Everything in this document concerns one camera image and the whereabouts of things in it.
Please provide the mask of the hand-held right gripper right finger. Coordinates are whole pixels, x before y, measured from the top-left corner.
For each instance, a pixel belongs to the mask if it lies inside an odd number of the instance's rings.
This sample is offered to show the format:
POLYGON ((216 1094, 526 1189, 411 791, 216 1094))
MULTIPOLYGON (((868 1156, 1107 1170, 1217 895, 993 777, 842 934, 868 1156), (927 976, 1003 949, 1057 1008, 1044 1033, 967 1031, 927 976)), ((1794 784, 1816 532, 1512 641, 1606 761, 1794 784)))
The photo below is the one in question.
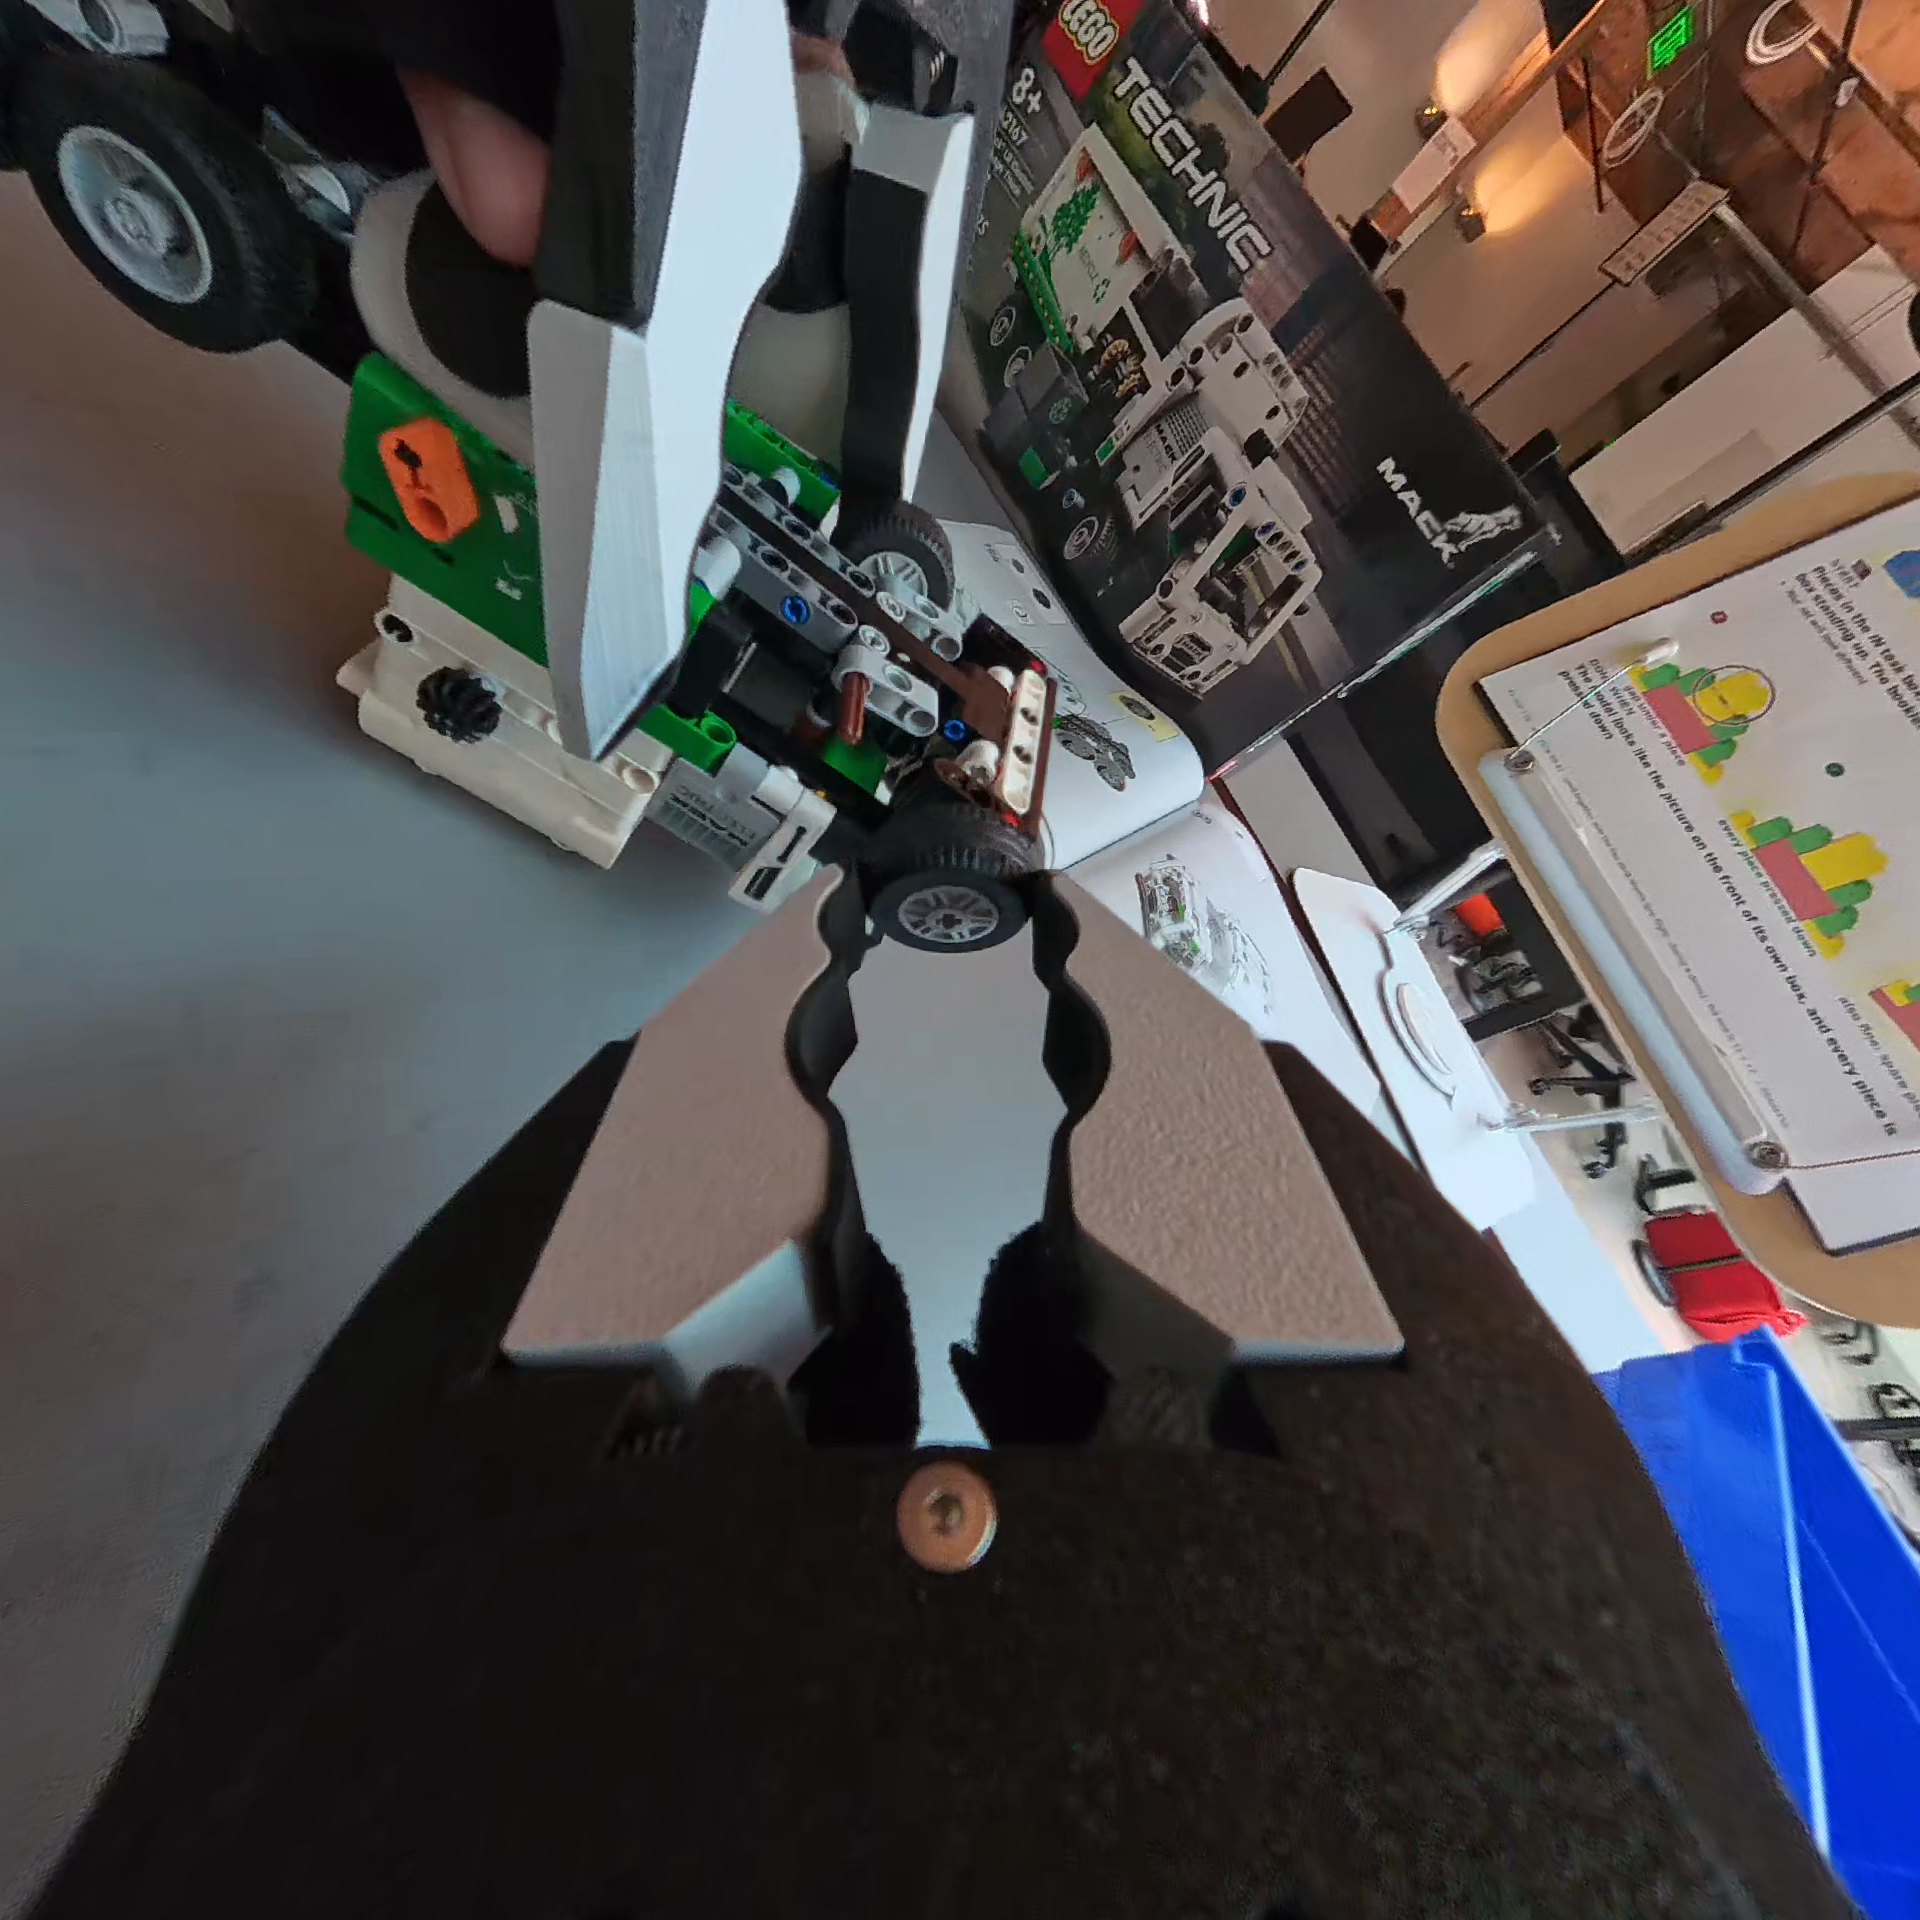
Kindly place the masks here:
POLYGON ((1396 1324, 1250 1025, 1061 874, 1026 892, 1064 1117, 1044 1240, 1102 1366, 1377 1365, 1396 1324))

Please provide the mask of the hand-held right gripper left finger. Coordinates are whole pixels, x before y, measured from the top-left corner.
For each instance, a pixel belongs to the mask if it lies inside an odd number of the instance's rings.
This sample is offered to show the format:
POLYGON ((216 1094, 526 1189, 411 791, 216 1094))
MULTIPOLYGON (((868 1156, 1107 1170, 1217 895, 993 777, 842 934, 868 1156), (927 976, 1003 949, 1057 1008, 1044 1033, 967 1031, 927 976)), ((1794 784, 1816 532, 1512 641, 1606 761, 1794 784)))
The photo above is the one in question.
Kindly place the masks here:
POLYGON ((830 1089, 858 895, 819 870, 635 1035, 500 1339, 522 1366, 801 1366, 862 1237, 830 1089))

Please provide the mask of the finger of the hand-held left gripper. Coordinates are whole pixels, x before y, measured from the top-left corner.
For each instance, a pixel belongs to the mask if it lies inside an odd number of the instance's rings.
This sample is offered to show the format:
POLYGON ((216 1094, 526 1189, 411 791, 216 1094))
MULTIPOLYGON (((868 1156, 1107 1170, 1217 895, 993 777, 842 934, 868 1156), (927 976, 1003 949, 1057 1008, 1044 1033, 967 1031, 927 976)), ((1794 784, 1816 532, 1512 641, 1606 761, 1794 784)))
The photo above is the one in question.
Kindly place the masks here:
POLYGON ((972 225, 969 112, 869 108, 852 149, 842 278, 848 372, 837 473, 852 519, 909 499, 972 225))
POLYGON ((679 660, 740 334, 803 180, 777 2, 556 5, 527 321, 545 666, 604 757, 679 660))

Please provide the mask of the lego truck model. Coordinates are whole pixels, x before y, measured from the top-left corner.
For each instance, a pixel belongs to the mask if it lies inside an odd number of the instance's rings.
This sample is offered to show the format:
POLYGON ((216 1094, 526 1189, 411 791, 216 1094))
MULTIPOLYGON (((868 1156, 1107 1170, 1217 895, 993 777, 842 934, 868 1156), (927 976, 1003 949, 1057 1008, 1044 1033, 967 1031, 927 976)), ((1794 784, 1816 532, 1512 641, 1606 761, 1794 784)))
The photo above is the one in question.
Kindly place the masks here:
POLYGON ((872 108, 969 114, 967 257, 1003 84, 993 112, 927 111, 848 106, 850 88, 793 75, 801 180, 737 334, 684 646, 586 758, 563 745, 545 652, 536 261, 526 392, 482 392, 425 347, 408 294, 434 176, 304 130, 240 7, 3 5, 3 171, 167 339, 289 345, 347 372, 347 541, 391 579, 378 636, 340 675, 359 728, 602 868, 649 818, 725 863, 759 913, 837 866, 902 947, 1018 934, 1048 866, 1054 685, 958 585, 917 482, 852 519, 839 471, 852 149, 872 108))

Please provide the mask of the lego instruction booklet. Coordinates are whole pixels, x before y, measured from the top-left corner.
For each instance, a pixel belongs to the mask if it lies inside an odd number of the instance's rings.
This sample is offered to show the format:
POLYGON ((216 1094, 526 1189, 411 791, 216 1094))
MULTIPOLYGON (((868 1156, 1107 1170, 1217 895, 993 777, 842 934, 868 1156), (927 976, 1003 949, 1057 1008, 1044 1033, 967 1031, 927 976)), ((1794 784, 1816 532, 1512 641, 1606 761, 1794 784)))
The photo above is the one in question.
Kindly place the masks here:
POLYGON ((1310 1048, 1327 1015, 1278 880, 1212 798, 1193 742, 1123 685, 1061 589, 1001 531, 943 520, 958 585, 1054 678, 1041 804, 1048 868, 1071 879, 1264 1042, 1310 1048))

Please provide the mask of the lego set box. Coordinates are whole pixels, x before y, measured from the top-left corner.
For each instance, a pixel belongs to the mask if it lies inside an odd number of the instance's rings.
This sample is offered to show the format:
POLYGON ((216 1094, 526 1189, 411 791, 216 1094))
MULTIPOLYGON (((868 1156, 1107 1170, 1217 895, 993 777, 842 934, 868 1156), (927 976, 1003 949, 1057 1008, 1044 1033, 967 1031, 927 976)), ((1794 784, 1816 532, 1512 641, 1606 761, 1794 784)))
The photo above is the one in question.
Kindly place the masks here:
POLYGON ((941 402, 1076 630, 1219 773, 1543 527, 1188 11, 1015 23, 941 402))

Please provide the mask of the person's left hand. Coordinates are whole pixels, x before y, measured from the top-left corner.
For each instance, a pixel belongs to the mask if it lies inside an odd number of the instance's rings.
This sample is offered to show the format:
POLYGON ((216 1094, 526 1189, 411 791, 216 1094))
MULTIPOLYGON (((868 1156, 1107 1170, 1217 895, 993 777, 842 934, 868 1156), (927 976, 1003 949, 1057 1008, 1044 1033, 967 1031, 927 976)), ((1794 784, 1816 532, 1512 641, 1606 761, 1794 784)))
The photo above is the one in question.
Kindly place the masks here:
POLYGON ((530 272, 543 232, 547 145, 440 77, 402 68, 397 84, 445 205, 487 257, 530 272))

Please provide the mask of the white sheet holder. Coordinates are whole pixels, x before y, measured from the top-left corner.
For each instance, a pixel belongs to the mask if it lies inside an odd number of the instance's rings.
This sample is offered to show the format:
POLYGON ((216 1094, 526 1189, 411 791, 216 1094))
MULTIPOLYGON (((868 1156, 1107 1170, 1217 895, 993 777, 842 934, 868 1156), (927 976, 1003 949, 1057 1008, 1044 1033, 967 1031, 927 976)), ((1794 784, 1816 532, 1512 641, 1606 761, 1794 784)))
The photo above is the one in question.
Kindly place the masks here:
POLYGON ((1600 827, 1561 798, 1533 748, 1489 751, 1475 774, 1500 842, 1532 874, 1533 900, 1588 984, 1608 994, 1614 1031, 1659 1080, 1716 1178, 1745 1197, 1781 1189, 1790 1166, 1781 1125, 1763 1117, 1757 1084, 1600 827))

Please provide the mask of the red object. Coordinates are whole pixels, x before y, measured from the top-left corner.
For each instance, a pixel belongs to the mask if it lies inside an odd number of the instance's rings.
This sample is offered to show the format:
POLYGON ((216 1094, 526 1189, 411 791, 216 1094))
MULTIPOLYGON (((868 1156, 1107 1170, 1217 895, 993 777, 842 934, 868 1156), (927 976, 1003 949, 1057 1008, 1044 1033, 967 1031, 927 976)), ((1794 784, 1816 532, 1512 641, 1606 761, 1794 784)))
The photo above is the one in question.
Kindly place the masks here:
POLYGON ((1751 1333, 1792 1339, 1809 1320, 1786 1304, 1773 1281, 1733 1240, 1716 1212, 1654 1212, 1633 1245, 1635 1264, 1654 1301, 1706 1342, 1751 1333))

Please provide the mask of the clipboard with instruction sheet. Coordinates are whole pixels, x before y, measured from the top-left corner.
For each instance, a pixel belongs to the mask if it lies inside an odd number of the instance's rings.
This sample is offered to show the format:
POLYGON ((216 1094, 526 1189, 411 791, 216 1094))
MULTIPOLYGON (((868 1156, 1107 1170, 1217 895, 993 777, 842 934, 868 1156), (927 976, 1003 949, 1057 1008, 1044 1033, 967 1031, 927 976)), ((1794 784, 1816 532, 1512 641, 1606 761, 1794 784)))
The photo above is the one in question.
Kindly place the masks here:
MULTIPOLYGON (((1916 503, 1914 474, 1846 476, 1787 492, 1766 503, 1731 529, 1683 544, 1574 595, 1543 613, 1525 617, 1478 641, 1444 682, 1435 710, 1438 742, 1451 763, 1512 874, 1527 899, 1532 874, 1519 852, 1501 845, 1498 818, 1475 774, 1475 763, 1495 751, 1513 751, 1513 741, 1489 710, 1483 678, 1512 664, 1533 660, 1566 642, 1597 635, 1614 622, 1649 613, 1729 575, 1768 563, 1868 516, 1916 503)), ((1609 997, 1592 986, 1566 934, 1541 913, 1548 930, 1596 1008, 1615 1033, 1617 1012, 1609 997)), ((1644 1072, 1662 1112, 1702 1173, 1712 1205, 1741 1251, 1787 1292, 1843 1319, 1894 1328, 1916 1328, 1916 1151, 1885 1161, 1828 1168, 1787 1168, 1781 1187, 1747 1197, 1724 1185, 1691 1140, 1683 1118, 1668 1110, 1666 1089, 1644 1069, 1630 1046, 1630 1060, 1644 1072)))

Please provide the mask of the printed instruction sheet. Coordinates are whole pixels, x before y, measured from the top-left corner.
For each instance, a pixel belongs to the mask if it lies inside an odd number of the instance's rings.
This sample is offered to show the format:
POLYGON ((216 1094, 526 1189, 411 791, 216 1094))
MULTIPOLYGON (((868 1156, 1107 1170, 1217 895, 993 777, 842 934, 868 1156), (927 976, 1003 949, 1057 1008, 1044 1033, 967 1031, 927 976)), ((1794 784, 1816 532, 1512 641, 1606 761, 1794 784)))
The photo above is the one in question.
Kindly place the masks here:
POLYGON ((1787 1170, 1916 1151, 1916 541, 1906 500, 1478 685, 1787 1170))

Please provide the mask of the blue plastic bin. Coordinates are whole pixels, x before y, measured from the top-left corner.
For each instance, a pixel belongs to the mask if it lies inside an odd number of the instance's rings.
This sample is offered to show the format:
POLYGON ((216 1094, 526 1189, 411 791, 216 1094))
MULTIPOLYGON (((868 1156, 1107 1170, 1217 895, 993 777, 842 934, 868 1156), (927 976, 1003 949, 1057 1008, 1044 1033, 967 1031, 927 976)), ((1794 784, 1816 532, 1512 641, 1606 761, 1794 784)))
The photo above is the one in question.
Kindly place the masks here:
POLYGON ((1768 1330, 1596 1374, 1837 1881, 1917 1914, 1916 1550, 1768 1330))

